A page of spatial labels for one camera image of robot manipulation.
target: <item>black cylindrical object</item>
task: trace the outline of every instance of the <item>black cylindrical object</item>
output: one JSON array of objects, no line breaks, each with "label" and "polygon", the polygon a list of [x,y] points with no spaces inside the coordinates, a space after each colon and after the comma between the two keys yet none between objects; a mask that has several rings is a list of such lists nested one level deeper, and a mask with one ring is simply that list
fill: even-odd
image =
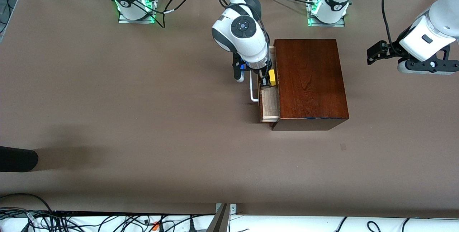
[{"label": "black cylindrical object", "polygon": [[0,172],[29,172],[37,163],[33,150],[0,146]]}]

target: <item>brown table surface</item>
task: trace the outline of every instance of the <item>brown table surface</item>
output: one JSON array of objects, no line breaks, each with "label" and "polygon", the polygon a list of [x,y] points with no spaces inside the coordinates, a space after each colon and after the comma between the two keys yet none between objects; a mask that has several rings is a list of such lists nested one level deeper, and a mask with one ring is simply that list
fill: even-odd
[{"label": "brown table surface", "polygon": [[[366,49],[386,39],[380,0],[352,0],[345,28],[308,27],[301,3],[260,1],[271,41],[337,39],[348,121],[257,123],[248,83],[211,36],[217,0],[189,0],[166,29],[118,24],[110,0],[19,0],[0,46],[0,143],[53,161],[0,173],[0,193],[64,210],[231,202],[248,214],[459,216],[459,75],[367,66]],[[386,0],[393,37],[433,1]]]}]

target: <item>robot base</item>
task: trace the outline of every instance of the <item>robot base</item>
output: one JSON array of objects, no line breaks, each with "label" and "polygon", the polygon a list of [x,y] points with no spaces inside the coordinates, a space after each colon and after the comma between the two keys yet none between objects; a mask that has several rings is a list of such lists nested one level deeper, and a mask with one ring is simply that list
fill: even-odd
[{"label": "robot base", "polygon": [[317,5],[320,4],[320,0],[305,0],[307,2],[313,2],[314,5],[306,4],[306,13],[308,16],[308,26],[317,27],[344,27],[344,18],[342,17],[337,23],[323,23],[316,16],[312,14],[313,10],[316,10]]},{"label": "robot base", "polygon": [[[152,8],[153,10],[156,10],[158,8],[158,0],[141,0],[144,5],[146,5],[145,10],[146,11],[151,11],[149,8]],[[135,24],[151,24],[155,23],[155,20],[152,17],[145,18],[143,20],[130,20],[125,18],[123,14],[119,14],[118,16],[118,23],[135,23]]]}]

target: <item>wooden box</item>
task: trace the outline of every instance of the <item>wooden box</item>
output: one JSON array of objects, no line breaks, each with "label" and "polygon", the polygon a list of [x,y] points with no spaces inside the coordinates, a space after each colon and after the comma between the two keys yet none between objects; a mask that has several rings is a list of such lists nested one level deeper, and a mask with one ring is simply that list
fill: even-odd
[{"label": "wooden box", "polygon": [[274,131],[326,131],[349,119],[335,39],[276,39],[277,86],[259,91]]}]

